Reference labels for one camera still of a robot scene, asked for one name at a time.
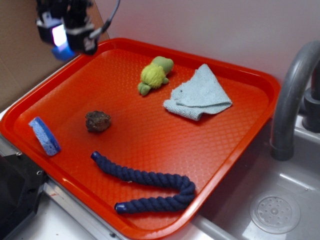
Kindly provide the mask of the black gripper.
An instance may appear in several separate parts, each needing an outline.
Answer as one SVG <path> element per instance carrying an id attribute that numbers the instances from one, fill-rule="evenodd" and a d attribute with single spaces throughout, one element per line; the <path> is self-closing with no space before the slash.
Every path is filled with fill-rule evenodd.
<path id="1" fill-rule="evenodd" d="M 92 5 L 92 0 L 37 0 L 36 26 L 40 39 L 55 45 L 53 29 L 65 24 L 70 49 L 77 53 L 94 55 L 98 50 L 98 40 L 91 38 L 95 31 L 94 25 L 87 24 L 87 8 Z"/>

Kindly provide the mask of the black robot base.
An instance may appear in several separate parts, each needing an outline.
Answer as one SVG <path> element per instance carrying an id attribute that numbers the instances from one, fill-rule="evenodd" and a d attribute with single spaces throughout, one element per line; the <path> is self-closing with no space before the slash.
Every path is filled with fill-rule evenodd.
<path id="1" fill-rule="evenodd" d="M 47 178 L 23 153 L 0 157 L 0 238 L 10 239 L 38 212 Z"/>

